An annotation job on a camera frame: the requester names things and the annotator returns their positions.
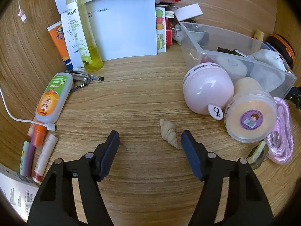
glue stick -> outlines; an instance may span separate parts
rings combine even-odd
[[[43,175],[50,159],[50,156],[55,148],[58,138],[50,133],[43,149],[41,155],[38,159],[35,171],[33,173],[33,180],[37,183],[41,183],[43,180]]]
[[[30,143],[28,143],[27,141],[24,141],[21,162],[20,162],[20,174],[23,176],[25,176],[25,163],[26,163],[26,156],[27,156],[29,145],[30,145]]]

metal screw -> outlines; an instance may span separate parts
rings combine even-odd
[[[87,159],[91,159],[94,156],[94,154],[92,152],[88,152],[87,154],[85,154],[85,157]]]
[[[247,164],[248,162],[247,162],[247,160],[245,159],[245,158],[240,158],[239,159],[239,162],[241,163],[241,164]]]
[[[213,152],[209,152],[208,157],[211,158],[211,159],[214,159],[216,157],[216,154],[213,153]]]
[[[61,164],[63,160],[61,158],[57,158],[55,159],[55,164],[58,165],[58,164]]]

white cloth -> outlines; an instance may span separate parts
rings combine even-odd
[[[275,68],[273,69],[260,64],[255,64],[250,73],[250,77],[257,80],[265,92],[269,93],[273,91],[284,82],[285,74],[277,70],[280,69],[286,71],[279,53],[268,49],[261,49],[258,52],[251,54],[249,57],[269,64]]]

pen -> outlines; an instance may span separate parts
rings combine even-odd
[[[101,82],[104,81],[104,77],[103,76],[94,76],[94,75],[85,74],[84,72],[79,72],[79,71],[74,71],[74,70],[68,70],[68,69],[65,72],[66,73],[70,73],[70,74],[80,74],[80,75],[83,75],[83,76],[91,76],[91,78],[93,80],[101,81]]]

spray bottle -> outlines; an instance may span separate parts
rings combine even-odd
[[[41,123],[54,124],[63,109],[73,84],[73,77],[68,73],[57,73],[45,89],[36,109],[36,119]],[[35,125],[31,144],[35,147],[42,145],[47,128]]]
[[[67,12],[85,69],[97,71],[103,67],[91,30],[84,0],[67,0]]]

